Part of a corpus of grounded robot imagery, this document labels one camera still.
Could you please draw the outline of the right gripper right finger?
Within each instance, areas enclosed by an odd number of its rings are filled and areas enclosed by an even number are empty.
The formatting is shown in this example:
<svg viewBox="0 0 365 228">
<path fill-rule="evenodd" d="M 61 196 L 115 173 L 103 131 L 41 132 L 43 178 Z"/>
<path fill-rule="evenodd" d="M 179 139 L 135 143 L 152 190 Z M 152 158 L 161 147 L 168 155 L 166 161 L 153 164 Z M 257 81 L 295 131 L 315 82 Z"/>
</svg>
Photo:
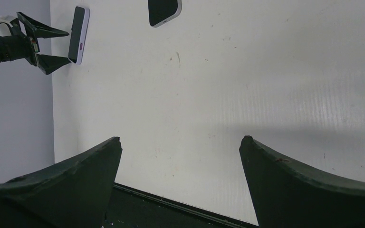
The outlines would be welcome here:
<svg viewBox="0 0 365 228">
<path fill-rule="evenodd" d="M 365 228 L 365 182 L 285 156 L 245 136 L 239 148 L 261 228 Z"/>
</svg>

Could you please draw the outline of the purple-edged black smartphone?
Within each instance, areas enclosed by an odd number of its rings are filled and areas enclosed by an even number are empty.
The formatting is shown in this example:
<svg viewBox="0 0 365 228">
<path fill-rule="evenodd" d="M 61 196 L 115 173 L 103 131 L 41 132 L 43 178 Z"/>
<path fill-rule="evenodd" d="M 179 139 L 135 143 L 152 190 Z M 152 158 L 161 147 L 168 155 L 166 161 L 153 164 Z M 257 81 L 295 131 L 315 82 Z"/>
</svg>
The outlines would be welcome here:
<svg viewBox="0 0 365 228">
<path fill-rule="evenodd" d="M 90 19 L 90 9 L 76 6 L 71 27 L 68 59 L 77 65 L 81 65 L 88 23 Z"/>
</svg>

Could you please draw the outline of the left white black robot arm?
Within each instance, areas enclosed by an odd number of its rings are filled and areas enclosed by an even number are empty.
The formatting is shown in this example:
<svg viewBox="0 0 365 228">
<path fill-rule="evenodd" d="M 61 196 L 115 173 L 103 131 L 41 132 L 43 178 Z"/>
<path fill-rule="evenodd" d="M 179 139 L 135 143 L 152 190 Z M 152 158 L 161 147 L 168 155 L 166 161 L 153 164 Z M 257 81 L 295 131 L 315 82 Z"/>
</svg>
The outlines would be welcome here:
<svg viewBox="0 0 365 228">
<path fill-rule="evenodd" d="M 45 75 L 70 63 L 67 57 L 40 54 L 38 43 L 39 38 L 65 37 L 68 32 L 45 25 L 22 12 L 17 12 L 17 17 L 9 23 L 1 24 L 7 25 L 10 35 L 0 36 L 0 63 L 25 59 Z"/>
</svg>

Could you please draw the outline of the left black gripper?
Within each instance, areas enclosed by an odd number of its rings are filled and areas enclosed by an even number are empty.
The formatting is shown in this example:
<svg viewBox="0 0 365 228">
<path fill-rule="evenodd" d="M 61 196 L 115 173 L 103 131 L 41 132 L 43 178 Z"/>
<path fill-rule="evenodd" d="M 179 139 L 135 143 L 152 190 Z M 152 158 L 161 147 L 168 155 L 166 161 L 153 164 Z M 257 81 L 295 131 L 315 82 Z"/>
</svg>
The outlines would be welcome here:
<svg viewBox="0 0 365 228">
<path fill-rule="evenodd" d="M 36 40 L 36 38 L 66 37 L 69 35 L 68 32 L 45 25 L 22 12 L 17 12 L 17 17 L 10 22 L 11 34 L 22 38 L 25 42 L 28 55 L 25 59 L 31 65 L 39 67 L 45 75 L 50 75 L 71 62 L 67 57 L 39 55 L 40 48 Z"/>
</svg>

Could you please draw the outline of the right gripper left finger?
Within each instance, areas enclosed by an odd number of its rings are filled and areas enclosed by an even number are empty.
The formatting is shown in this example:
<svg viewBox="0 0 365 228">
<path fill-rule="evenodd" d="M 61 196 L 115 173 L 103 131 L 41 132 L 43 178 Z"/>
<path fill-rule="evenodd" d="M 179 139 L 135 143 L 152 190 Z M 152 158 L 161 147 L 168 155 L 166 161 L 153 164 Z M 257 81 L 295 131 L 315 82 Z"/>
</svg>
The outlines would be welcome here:
<svg viewBox="0 0 365 228">
<path fill-rule="evenodd" d="M 119 137 L 0 183 L 0 228 L 99 228 L 122 146 Z"/>
</svg>

